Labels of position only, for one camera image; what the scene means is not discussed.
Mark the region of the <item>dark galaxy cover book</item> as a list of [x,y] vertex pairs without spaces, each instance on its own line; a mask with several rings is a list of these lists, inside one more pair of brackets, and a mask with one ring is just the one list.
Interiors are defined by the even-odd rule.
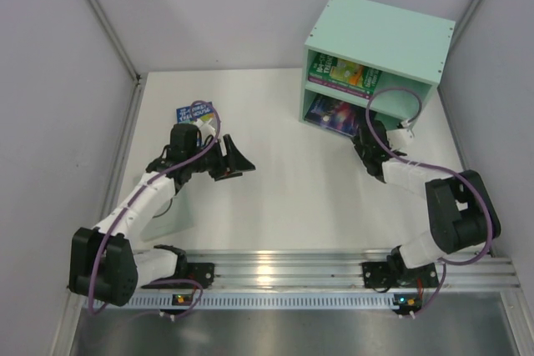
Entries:
[[364,108],[322,94],[315,95],[304,120],[349,138],[366,124]]

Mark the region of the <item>blue treehouse book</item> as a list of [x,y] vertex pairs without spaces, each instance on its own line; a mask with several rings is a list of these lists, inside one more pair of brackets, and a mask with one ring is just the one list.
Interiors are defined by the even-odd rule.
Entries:
[[198,103],[176,109],[177,123],[195,123],[197,120],[209,122],[214,119],[212,103]]

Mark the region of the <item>purple 117-storey treehouse book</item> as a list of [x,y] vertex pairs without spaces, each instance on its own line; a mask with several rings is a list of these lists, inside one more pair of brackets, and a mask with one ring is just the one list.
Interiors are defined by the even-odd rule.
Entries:
[[318,85],[327,87],[327,88],[332,88],[334,90],[341,91],[343,93],[348,93],[350,95],[353,95],[353,96],[356,96],[356,97],[359,97],[359,98],[364,98],[364,99],[370,99],[371,98],[371,95],[367,91],[362,90],[361,88],[352,88],[350,86],[341,85],[340,83],[333,83],[333,82],[329,82],[327,80],[323,80],[323,79],[320,79],[320,78],[314,78],[314,77],[311,77],[311,76],[308,77],[308,81],[311,82],[311,83],[316,83]]

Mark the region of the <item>pale green booklet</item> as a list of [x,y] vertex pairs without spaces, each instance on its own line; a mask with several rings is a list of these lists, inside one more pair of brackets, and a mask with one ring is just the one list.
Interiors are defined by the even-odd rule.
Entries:
[[143,229],[144,242],[175,234],[194,226],[193,212],[186,193],[176,195],[162,207]]

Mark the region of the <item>green 104-storey treehouse book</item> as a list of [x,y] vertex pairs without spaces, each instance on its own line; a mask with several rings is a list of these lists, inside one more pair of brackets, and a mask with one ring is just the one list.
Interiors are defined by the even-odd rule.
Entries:
[[340,83],[348,88],[373,92],[382,71],[328,54],[318,53],[308,69],[312,78],[328,83]]

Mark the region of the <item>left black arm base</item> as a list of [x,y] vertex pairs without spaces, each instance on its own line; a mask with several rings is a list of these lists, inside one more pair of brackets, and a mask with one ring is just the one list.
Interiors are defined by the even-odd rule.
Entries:
[[214,281],[215,265],[213,263],[188,263],[187,268],[182,273],[176,273],[167,278],[160,278],[159,281],[167,283],[151,283],[143,286],[143,289],[175,289],[194,288],[189,283],[169,283],[169,280],[188,279],[196,281],[203,289],[209,288]]

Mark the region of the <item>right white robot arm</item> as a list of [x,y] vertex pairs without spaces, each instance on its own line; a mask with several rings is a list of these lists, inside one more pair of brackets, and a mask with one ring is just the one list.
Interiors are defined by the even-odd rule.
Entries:
[[481,175],[409,161],[390,147],[388,133],[380,121],[363,123],[352,138],[355,151],[370,176],[425,200],[428,217],[426,231],[392,249],[388,262],[406,271],[472,246],[488,250],[501,222]]

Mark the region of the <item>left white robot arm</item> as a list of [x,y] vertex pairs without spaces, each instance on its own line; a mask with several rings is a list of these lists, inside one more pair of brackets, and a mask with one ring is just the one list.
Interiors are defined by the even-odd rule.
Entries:
[[133,191],[93,228],[79,228],[72,237],[68,289],[90,301],[124,306],[138,288],[187,282],[184,250],[155,245],[136,251],[132,244],[165,205],[196,173],[214,181],[240,177],[255,166],[234,145],[230,135],[202,133],[193,124],[176,124],[169,143],[146,167]]

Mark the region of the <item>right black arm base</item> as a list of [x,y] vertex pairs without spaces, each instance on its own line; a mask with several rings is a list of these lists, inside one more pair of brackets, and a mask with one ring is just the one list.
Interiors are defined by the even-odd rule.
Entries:
[[363,262],[361,268],[364,287],[378,293],[392,288],[436,288],[439,283],[434,263],[407,268],[399,247],[394,248],[384,261]]

